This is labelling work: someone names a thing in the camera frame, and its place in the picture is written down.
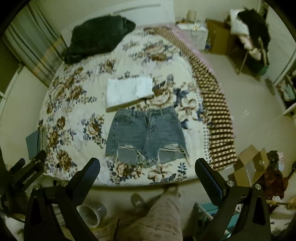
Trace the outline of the blue denim shorts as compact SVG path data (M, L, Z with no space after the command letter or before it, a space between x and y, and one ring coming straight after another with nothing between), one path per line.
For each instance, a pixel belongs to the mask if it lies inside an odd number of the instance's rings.
M174 107L116 112L106 142L106 156L145 168L177 159L190 161Z

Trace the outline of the grey tape roll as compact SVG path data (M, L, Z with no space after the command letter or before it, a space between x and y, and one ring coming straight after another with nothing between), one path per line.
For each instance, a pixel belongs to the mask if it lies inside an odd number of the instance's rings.
M96 228L107 215L107 209L102 203L85 202L76 207L78 213L89 228Z

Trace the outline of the open cardboard box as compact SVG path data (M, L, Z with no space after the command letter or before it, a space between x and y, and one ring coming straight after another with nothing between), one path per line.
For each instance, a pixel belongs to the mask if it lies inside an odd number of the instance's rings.
M258 151L250 145L237 156L237 162L233 165L234 172L228 179L238 186L252 187L264 174L268 164L266 149Z

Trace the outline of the floral bed sheet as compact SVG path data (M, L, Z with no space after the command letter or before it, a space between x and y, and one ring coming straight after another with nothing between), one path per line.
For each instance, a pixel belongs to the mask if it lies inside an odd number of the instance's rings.
M107 79L150 77L151 98L106 110ZM208 164L209 130L203 99L181 50L159 35L137 28L110 53L73 65L62 64L44 98L38 126L47 130L45 174L68 180L90 158L100 161L97 186L144 186L196 178L195 161ZM145 168L106 156L108 133L120 109L148 111L174 107L181 123L190 161L177 159Z

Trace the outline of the brown checkered blanket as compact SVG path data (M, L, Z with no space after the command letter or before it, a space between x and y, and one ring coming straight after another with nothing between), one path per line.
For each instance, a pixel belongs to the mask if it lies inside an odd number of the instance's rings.
M233 165L236 159L234 130L225 95L214 74L197 53L167 26L145 27L148 34L159 35L178 47L191 66L192 76L203 99L204 120L209 130L210 166L222 170Z

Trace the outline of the person leg beige pants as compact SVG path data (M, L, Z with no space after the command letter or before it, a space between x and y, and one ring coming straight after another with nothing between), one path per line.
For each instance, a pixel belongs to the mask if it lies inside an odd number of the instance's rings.
M130 199L133 210L95 228L93 234L98 240L183 240L180 197L177 185L149 204L135 193Z

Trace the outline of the white folded cloth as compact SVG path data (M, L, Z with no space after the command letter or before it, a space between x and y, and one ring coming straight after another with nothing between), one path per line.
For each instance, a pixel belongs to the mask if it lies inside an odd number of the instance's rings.
M127 105L143 98L151 98L153 80L150 77L136 77L126 79L107 79L106 110Z

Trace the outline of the striped curtain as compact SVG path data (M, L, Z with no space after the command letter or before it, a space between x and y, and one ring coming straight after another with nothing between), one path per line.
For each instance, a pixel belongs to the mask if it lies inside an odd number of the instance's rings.
M13 53L46 86L63 63L66 44L36 1L30 1L12 20L4 39Z

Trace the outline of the white shelf unit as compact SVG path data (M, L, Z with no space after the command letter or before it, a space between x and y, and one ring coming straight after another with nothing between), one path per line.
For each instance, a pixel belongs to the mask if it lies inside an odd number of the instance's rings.
M295 52L274 84L282 114L295 120Z

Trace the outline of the dark green blanket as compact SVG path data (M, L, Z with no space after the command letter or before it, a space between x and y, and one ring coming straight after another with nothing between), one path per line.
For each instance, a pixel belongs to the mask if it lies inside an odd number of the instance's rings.
M122 16L100 16L85 21L72 31L70 46L63 51L66 64L74 64L97 54L109 53L136 27Z

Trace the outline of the chair with clothes pile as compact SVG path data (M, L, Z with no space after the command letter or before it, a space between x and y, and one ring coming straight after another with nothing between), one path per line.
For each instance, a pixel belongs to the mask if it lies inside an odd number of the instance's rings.
M270 35L266 19L255 9L231 9L228 13L230 34L237 37L237 47L229 52L229 57L239 54L242 57L241 66L255 77L265 75L269 66Z

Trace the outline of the brown cardboard box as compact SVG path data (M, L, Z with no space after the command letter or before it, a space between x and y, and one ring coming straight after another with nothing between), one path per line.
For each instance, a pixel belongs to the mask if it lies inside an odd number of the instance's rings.
M213 54L228 55L235 47L236 36L230 33L230 26L221 21L206 19L208 41Z

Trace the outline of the white nightstand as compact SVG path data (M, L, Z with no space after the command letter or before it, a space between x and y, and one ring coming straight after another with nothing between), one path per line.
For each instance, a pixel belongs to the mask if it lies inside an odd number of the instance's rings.
M179 23L177 27L185 33L196 49L201 51L205 49L208 39L208 29L204 24Z

